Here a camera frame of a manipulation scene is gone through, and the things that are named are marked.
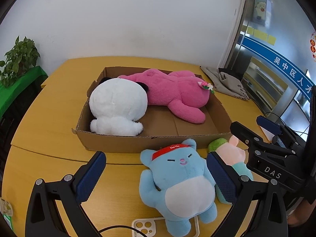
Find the person right hand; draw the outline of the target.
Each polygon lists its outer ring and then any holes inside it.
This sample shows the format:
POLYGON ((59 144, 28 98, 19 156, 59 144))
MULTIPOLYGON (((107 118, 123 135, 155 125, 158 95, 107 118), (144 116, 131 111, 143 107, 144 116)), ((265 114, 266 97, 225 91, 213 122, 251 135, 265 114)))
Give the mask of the person right hand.
POLYGON ((303 199, 293 213, 287 218, 288 225, 291 227, 300 226, 307 222, 315 208, 316 201, 310 204, 303 199))

